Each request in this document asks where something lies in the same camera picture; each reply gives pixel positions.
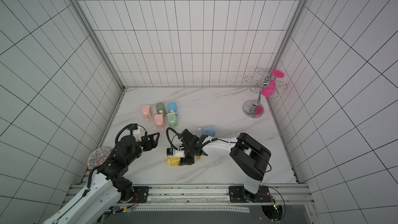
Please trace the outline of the mint green pencil sharpener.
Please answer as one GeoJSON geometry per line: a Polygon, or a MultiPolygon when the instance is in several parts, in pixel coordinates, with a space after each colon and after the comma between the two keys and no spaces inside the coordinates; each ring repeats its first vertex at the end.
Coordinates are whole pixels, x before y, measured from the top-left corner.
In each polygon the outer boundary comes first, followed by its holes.
{"type": "Polygon", "coordinates": [[[175,128],[178,125],[178,123],[177,123],[177,113],[175,113],[175,112],[168,113],[167,114],[167,120],[168,120],[169,126],[171,128],[175,128]]]}

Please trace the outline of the yellow pencil sharpener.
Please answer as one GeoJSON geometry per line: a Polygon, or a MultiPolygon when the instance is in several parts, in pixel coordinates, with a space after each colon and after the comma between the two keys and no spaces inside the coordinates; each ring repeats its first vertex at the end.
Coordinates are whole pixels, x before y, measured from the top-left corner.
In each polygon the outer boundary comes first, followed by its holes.
{"type": "Polygon", "coordinates": [[[166,164],[169,166],[178,166],[180,162],[180,158],[178,157],[165,157],[166,164]]]}

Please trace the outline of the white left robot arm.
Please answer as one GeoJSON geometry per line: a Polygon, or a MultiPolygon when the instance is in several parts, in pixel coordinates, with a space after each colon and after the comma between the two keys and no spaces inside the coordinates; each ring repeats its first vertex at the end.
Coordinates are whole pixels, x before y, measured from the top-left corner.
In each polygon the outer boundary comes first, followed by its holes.
{"type": "Polygon", "coordinates": [[[157,147],[160,133],[141,136],[140,125],[132,123],[122,128],[108,158],[94,167],[86,186],[66,205],[48,218],[46,224],[93,224],[118,202],[137,198],[132,182],[123,177],[130,164],[143,152],[157,147]]]}

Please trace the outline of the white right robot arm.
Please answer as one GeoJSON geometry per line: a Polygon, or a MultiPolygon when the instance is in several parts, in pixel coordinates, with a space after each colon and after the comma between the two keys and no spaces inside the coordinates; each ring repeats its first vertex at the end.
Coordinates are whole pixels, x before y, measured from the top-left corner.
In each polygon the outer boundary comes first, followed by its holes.
{"type": "Polygon", "coordinates": [[[197,137],[187,129],[178,133],[173,128],[166,129],[166,137],[171,147],[167,149],[168,163],[177,161],[179,166],[191,166],[202,156],[228,154],[245,173],[242,186],[230,186],[231,202],[273,202],[268,187],[262,186],[266,173],[272,171],[272,153],[247,133],[238,137],[221,139],[202,135],[197,137]]]}

